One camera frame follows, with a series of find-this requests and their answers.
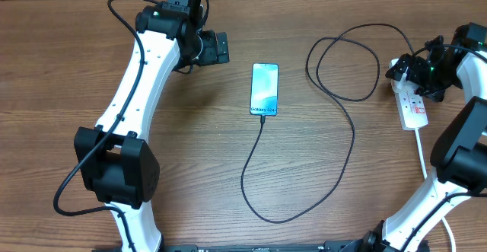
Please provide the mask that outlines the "blue screen smartphone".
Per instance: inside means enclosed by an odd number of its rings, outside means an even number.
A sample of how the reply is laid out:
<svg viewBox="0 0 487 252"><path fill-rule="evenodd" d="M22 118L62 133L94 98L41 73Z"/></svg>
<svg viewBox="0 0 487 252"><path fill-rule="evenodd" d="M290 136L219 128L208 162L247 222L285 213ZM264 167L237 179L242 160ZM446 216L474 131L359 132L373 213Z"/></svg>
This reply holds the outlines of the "blue screen smartphone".
<svg viewBox="0 0 487 252"><path fill-rule="evenodd" d="M251 76L250 113L276 116L279 97L279 66L275 63L254 63Z"/></svg>

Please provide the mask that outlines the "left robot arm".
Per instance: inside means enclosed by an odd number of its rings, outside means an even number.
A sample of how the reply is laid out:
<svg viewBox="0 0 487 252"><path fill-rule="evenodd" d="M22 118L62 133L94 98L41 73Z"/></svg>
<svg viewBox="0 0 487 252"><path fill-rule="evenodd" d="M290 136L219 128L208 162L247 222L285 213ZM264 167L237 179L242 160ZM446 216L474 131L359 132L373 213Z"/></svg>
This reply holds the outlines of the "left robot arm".
<svg viewBox="0 0 487 252"><path fill-rule="evenodd" d="M160 166L148 145L154 112L171 73L229 62L224 32L204 30L209 0L149 0L129 30L132 56L94 128L78 129L75 153L85 188L112 213L120 251L162 251L151 199Z"/></svg>

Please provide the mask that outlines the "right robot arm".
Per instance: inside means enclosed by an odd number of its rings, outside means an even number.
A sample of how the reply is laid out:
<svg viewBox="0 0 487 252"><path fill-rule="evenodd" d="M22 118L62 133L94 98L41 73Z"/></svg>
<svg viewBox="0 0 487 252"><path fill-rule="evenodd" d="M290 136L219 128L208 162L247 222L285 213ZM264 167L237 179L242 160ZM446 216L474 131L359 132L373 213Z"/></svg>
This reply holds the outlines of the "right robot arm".
<svg viewBox="0 0 487 252"><path fill-rule="evenodd" d="M423 184L394 215L381 221L344 251L427 251L425 236L452 209L486 195L486 28L459 26L451 43L442 36L420 52L403 54L390 63L386 77L396 91L411 88L435 102L451 86L463 90L465 106L440 135L430 155L432 169Z"/></svg>

